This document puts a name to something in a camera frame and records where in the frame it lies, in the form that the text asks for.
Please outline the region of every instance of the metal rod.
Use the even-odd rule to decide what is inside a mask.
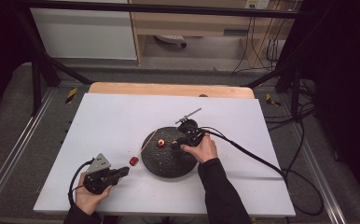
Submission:
[[[151,12],[151,13],[177,13],[196,15],[216,15],[235,17],[262,17],[300,19],[317,16],[311,12],[300,11],[275,11],[248,8],[227,7],[185,7],[168,5],[144,5],[144,4],[120,4],[120,3],[92,3],[92,2],[68,2],[68,1],[42,1],[42,0],[20,0],[22,7],[56,8],[72,10],[92,11],[126,11],[126,12]]]
[[[6,182],[8,181],[12,171],[14,170],[15,166],[17,165],[18,160],[20,159],[23,150],[29,143],[29,140],[32,138],[33,133],[37,125],[39,124],[40,120],[43,118],[44,113],[46,112],[48,105],[51,101],[53,94],[55,93],[56,88],[50,88],[44,96],[43,104],[40,110],[34,117],[31,117],[28,124],[26,125],[25,129],[23,130],[20,138],[18,139],[15,146],[12,148],[10,154],[8,155],[5,163],[3,164],[2,168],[0,169],[0,192],[4,188]]]

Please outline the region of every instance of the black dome object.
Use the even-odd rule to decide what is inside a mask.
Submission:
[[[142,147],[153,133],[145,139]],[[171,148],[174,140],[184,136],[175,127],[158,129],[142,151],[142,160],[147,170],[163,178],[177,178],[188,174],[197,164],[197,160],[182,149]],[[158,147],[157,142],[160,139],[165,141],[164,147]]]

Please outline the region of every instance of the person's right hand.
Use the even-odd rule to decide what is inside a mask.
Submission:
[[[211,159],[218,158],[215,141],[210,139],[210,134],[208,133],[203,136],[201,143],[197,147],[181,145],[180,148],[182,148],[186,152],[191,153],[200,163],[204,163]]]

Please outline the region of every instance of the white table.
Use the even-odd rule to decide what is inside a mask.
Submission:
[[[227,138],[278,166],[258,100],[188,96],[84,95],[72,127],[37,199],[34,210],[65,214],[67,190],[76,169],[103,153],[112,168],[129,166],[145,138],[202,107],[191,118],[214,127]],[[285,183],[271,168],[229,143],[216,141],[229,181],[252,217],[295,215]],[[152,175],[142,160],[132,167],[97,209],[109,215],[198,216],[206,214],[197,167],[188,175],[164,179]]]

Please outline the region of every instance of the small red object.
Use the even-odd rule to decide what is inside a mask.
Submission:
[[[165,147],[165,141],[163,139],[158,140],[157,147]]]
[[[135,166],[137,162],[139,162],[139,159],[137,159],[137,157],[132,157],[130,160],[130,165]]]

